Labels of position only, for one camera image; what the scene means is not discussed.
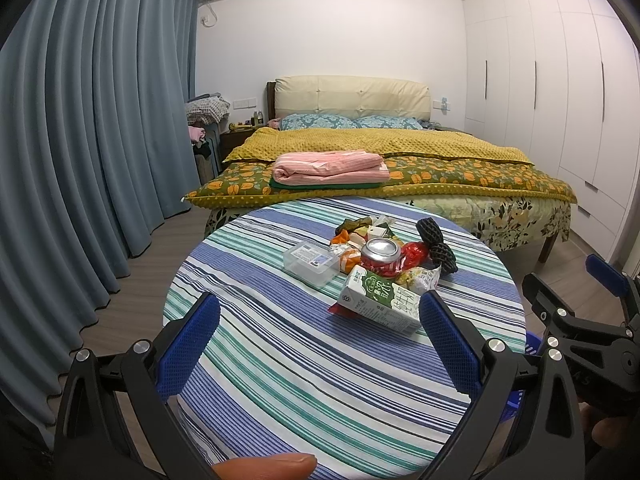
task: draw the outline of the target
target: wooden floor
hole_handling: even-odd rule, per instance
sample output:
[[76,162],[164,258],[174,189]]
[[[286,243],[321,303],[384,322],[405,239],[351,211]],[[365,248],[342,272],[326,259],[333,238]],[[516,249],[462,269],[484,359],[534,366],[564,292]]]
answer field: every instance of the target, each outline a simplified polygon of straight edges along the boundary
[[[142,256],[130,260],[130,276],[120,281],[121,290],[107,308],[97,311],[98,323],[82,330],[84,346],[97,355],[123,352],[141,338],[153,339],[162,328],[164,299],[180,264],[202,240],[209,210],[193,207],[188,213],[166,220],[152,235],[151,246]],[[500,254],[500,259],[520,288],[528,272],[537,272],[575,311],[578,317],[619,325],[623,321],[620,302],[613,298],[584,269],[590,252],[580,238],[556,242],[547,263],[538,263],[542,243],[530,244]],[[543,325],[523,299],[527,329],[539,335]],[[126,396],[120,397],[123,412],[140,455],[158,470]],[[59,397],[50,399],[57,411]]]
[[[537,260],[541,248],[542,244],[529,244],[498,255],[516,283],[521,298],[522,279],[529,272],[535,272],[575,310],[577,317],[613,325],[620,325],[625,320],[620,300],[584,269],[584,260],[593,250],[581,238],[572,233],[567,242],[557,240],[544,265]],[[522,304],[527,330],[542,335],[544,325],[532,313],[527,300],[522,298]]]

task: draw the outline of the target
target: round table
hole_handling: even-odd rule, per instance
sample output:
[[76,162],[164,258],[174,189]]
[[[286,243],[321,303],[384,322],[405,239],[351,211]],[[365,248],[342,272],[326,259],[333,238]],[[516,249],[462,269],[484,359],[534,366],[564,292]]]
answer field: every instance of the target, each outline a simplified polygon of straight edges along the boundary
[[523,352],[520,296],[494,252],[465,230],[412,206],[340,197],[285,202],[215,231],[182,264],[164,322],[204,291],[220,300],[220,326],[178,396],[184,428],[211,463],[236,456],[308,452],[314,479],[397,478],[424,468],[468,406],[423,330],[395,333],[327,309],[345,280],[320,290],[282,270],[299,242],[326,246],[345,218],[386,214],[403,241],[431,216],[459,271],[438,293],[489,338]]

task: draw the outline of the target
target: wire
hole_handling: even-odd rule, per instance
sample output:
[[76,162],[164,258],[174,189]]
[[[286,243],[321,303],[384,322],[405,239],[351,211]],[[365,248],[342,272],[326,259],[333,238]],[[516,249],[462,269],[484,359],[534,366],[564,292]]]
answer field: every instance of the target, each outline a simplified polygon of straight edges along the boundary
[[209,7],[209,10],[213,14],[213,17],[216,19],[216,21],[213,22],[213,25],[207,25],[207,22],[209,21],[209,17],[208,16],[202,16],[201,19],[200,19],[200,23],[202,23],[207,28],[215,27],[216,23],[218,22],[218,15],[213,10],[213,7],[211,7],[211,3],[210,2],[207,2],[205,5],[207,7]]

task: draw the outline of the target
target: wall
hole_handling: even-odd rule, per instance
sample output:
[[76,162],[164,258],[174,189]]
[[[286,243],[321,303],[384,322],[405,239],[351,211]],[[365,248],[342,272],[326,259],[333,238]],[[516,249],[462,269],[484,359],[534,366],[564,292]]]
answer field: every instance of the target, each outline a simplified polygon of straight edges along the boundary
[[[462,128],[466,39],[462,0],[223,0],[213,28],[198,25],[196,92],[264,99],[284,75],[362,75],[430,86],[451,110],[433,120]],[[200,16],[209,15],[206,6]],[[231,120],[254,109],[232,110]]]

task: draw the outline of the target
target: bed headboard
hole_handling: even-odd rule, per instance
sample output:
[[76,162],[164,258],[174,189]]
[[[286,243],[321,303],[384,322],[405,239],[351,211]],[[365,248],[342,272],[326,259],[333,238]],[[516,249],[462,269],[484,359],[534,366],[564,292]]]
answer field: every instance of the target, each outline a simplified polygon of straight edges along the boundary
[[300,75],[267,83],[269,119],[300,114],[431,117],[429,88],[422,83],[381,77]]

